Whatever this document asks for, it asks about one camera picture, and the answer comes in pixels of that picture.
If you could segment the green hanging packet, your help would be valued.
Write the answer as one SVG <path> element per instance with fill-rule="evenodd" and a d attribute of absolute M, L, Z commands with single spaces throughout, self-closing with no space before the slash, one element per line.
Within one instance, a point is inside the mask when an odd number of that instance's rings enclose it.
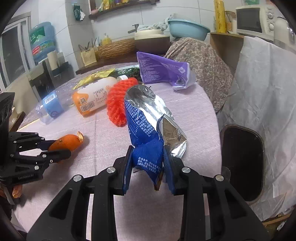
<path fill-rule="evenodd" d="M 85 13 L 82 11 L 79 5 L 74 5 L 73 7 L 74 18 L 76 21 L 83 21 L 85 18 Z"/>

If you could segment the wooden cabinet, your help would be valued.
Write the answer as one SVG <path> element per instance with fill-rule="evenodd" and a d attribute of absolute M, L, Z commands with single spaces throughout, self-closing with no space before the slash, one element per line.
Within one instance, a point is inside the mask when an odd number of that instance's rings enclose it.
<path fill-rule="evenodd" d="M 243 47 L 244 36 L 227 33 L 210 33 L 210 44 L 220 58 L 230 68 L 232 75 L 236 72 L 239 55 Z"/>

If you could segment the yellow roll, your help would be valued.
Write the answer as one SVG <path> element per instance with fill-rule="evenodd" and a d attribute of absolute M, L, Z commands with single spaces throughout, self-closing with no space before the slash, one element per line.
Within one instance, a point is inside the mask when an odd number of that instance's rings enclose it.
<path fill-rule="evenodd" d="M 226 33 L 227 27 L 226 27 L 224 1 L 221 1 L 221 0 L 214 1 L 214 8 L 215 8 L 216 32 Z"/>

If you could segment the white microwave oven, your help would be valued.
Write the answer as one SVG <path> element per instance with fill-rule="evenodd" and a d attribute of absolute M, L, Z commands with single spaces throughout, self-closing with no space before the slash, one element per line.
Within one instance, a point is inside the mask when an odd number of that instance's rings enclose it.
<path fill-rule="evenodd" d="M 274 25 L 279 16 L 282 16 L 280 10 L 270 4 L 237 7 L 237 33 L 273 42 Z"/>

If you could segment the white crinkled cover sheet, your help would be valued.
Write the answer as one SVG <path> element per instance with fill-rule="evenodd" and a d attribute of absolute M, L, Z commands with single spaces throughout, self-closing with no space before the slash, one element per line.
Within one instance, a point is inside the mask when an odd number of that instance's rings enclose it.
<path fill-rule="evenodd" d="M 260 220 L 295 205 L 295 54 L 245 37 L 232 86 L 218 114 L 220 128 L 237 124 L 264 142 L 263 192 L 251 205 Z"/>

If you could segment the light blue plastic basin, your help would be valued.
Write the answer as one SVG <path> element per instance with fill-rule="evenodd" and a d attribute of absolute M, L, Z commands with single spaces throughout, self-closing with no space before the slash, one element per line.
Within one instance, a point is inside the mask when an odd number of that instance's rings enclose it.
<path fill-rule="evenodd" d="M 210 29 L 196 23 L 195 21 L 183 19 L 169 19 L 168 20 L 170 34 L 174 38 L 194 38 L 204 41 Z"/>

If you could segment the black trash bin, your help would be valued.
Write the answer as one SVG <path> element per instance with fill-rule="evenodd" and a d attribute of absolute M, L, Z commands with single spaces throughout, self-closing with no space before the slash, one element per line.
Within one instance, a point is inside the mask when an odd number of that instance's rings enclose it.
<path fill-rule="evenodd" d="M 250 128 L 226 125 L 220 132 L 222 172 L 249 204 L 262 194 L 265 182 L 264 142 Z"/>

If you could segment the wooden wall shelf mirror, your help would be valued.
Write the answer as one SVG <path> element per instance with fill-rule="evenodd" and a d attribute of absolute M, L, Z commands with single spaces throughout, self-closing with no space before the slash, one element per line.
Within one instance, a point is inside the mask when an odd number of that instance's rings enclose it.
<path fill-rule="evenodd" d="M 131 8 L 132 6 L 140 6 L 142 4 L 156 5 L 156 3 L 159 3 L 159 0 L 156 0 L 156 1 L 128 1 L 128 3 L 119 4 L 117 6 L 114 6 L 113 8 L 102 10 L 102 11 L 99 11 L 98 9 L 97 10 L 92 9 L 90 11 L 89 19 L 96 20 L 99 16 L 102 16 L 107 13 L 111 13 L 113 11 L 117 11 L 120 9 Z"/>

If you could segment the blue water dispenser jug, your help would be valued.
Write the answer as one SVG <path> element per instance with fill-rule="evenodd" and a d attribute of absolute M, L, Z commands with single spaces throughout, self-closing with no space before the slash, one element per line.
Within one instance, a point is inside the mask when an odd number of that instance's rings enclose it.
<path fill-rule="evenodd" d="M 29 32 L 33 60 L 39 63 L 47 58 L 48 53 L 56 51 L 55 30 L 50 22 L 43 22 Z"/>

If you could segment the white kettle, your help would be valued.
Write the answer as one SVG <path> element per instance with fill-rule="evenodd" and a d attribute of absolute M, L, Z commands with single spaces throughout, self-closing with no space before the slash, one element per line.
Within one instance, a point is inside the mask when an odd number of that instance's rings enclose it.
<path fill-rule="evenodd" d="M 284 17 L 279 16 L 276 19 L 273 42 L 278 47 L 295 53 L 295 33 Z"/>

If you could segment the purple snack bag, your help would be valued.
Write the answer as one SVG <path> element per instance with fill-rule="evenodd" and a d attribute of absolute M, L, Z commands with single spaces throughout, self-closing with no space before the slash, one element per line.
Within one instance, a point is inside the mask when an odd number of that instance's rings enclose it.
<path fill-rule="evenodd" d="M 187 62 L 137 52 L 140 76 L 144 84 L 168 83 L 174 90 L 187 89 L 196 83 L 196 75 Z"/>

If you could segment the wooden counter shelf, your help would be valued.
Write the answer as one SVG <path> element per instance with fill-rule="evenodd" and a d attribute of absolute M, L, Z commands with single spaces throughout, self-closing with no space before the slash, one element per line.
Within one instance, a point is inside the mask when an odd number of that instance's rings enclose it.
<path fill-rule="evenodd" d="M 120 56 L 117 56 L 116 58 L 111 58 L 111 59 L 99 59 L 95 63 L 92 63 L 88 66 L 84 66 L 78 69 L 77 71 L 75 71 L 75 73 L 76 75 L 79 75 L 103 66 L 130 63 L 130 62 L 137 62 L 136 53 L 130 53 L 126 56 L 120 55 Z"/>

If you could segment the white orange drink bottle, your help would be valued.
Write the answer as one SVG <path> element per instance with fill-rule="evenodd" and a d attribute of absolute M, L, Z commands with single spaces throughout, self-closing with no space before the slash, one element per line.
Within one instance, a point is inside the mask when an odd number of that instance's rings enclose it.
<path fill-rule="evenodd" d="M 126 75 L 121 75 L 117 78 L 106 77 L 96 80 L 75 91 L 72 95 L 73 103 L 83 117 L 88 116 L 106 105 L 107 95 L 113 85 L 127 79 Z"/>

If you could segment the yellow snack wrapper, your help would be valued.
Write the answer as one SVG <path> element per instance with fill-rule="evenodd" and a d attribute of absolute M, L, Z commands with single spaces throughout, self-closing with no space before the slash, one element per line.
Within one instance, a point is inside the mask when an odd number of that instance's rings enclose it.
<path fill-rule="evenodd" d="M 115 71 L 115 68 L 104 70 L 104 71 L 94 72 L 94 73 L 88 75 L 87 77 L 81 79 L 72 89 L 76 90 L 76 89 L 83 87 L 85 85 L 88 85 L 96 80 L 106 78 L 114 71 Z"/>

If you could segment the yellow soap bottle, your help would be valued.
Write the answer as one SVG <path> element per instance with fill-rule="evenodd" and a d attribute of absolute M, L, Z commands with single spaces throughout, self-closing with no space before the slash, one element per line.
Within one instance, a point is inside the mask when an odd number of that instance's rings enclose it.
<path fill-rule="evenodd" d="M 105 46 L 108 44 L 111 44 L 112 40 L 110 39 L 110 37 L 108 37 L 108 35 L 105 33 L 103 39 L 101 40 L 101 45 Z"/>

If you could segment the blue foil snack bag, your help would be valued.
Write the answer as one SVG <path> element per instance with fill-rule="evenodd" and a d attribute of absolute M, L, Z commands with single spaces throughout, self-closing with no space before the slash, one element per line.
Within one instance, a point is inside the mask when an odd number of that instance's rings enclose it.
<path fill-rule="evenodd" d="M 145 171 L 154 185 L 164 175 L 170 191 L 175 194 L 178 171 L 171 163 L 182 158 L 187 137 L 176 124 L 165 102 L 145 85 L 128 89 L 124 99 L 130 140 L 134 147 L 132 166 Z"/>

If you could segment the beige chopstick holder box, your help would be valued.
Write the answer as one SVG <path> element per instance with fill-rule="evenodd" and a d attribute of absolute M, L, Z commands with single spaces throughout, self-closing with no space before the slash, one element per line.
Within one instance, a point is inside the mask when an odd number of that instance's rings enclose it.
<path fill-rule="evenodd" d="M 89 48 L 87 50 L 81 51 L 80 55 L 84 66 L 91 65 L 97 61 L 95 48 Z"/>

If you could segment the clear crushed water bottle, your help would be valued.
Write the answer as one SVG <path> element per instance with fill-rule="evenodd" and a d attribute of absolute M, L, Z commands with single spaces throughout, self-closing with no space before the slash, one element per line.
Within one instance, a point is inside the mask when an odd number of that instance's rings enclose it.
<path fill-rule="evenodd" d="M 67 111 L 73 105 L 72 94 L 72 88 L 62 88 L 45 96 L 35 108 L 39 120 L 47 125 Z"/>

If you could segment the woven wicker basket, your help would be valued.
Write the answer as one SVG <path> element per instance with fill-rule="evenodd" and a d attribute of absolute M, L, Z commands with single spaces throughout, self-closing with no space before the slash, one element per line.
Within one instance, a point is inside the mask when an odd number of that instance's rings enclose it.
<path fill-rule="evenodd" d="M 97 48 L 95 54 L 97 59 L 112 59 L 118 56 L 133 53 L 135 50 L 135 40 L 130 38 L 100 46 Z"/>

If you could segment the black water dispenser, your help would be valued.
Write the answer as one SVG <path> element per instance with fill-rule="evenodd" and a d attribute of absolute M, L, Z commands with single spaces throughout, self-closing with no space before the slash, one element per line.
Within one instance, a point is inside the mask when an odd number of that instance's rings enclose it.
<path fill-rule="evenodd" d="M 29 71 L 29 83 L 38 101 L 72 78 L 74 71 L 69 62 L 52 71 L 46 59 Z"/>

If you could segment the floral patterned cloth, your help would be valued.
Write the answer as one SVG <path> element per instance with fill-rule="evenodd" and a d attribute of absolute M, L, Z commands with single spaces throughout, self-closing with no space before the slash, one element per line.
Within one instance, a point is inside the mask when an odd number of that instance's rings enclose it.
<path fill-rule="evenodd" d="M 215 112 L 219 112 L 226 101 L 233 75 L 214 48 L 194 38 L 180 38 L 172 42 L 165 57 L 189 63 L 196 82 L 206 92 Z"/>

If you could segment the brown white ceramic pot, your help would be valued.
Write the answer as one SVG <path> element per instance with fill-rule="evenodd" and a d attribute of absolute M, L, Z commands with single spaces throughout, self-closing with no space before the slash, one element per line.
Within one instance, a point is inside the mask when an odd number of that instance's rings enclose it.
<path fill-rule="evenodd" d="M 138 31 L 134 40 L 137 51 L 155 55 L 165 55 L 171 46 L 170 36 L 159 29 Z"/>

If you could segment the brass faucet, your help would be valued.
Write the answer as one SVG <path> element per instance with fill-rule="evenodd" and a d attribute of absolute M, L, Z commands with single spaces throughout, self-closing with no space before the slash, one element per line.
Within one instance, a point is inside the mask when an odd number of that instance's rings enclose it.
<path fill-rule="evenodd" d="M 139 24 L 134 24 L 134 25 L 132 25 L 132 26 L 134 27 L 134 29 L 129 30 L 129 31 L 127 32 L 128 34 L 136 33 L 137 30 L 138 30 Z"/>

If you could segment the orange foam fruit net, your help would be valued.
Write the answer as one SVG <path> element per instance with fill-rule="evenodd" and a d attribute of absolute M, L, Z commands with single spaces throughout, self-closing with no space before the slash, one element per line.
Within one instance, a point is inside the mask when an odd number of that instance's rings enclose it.
<path fill-rule="evenodd" d="M 128 78 L 121 80 L 110 89 L 107 95 L 107 115 L 109 120 L 116 126 L 126 125 L 125 116 L 125 94 L 127 90 L 135 85 L 138 85 L 136 78 Z"/>

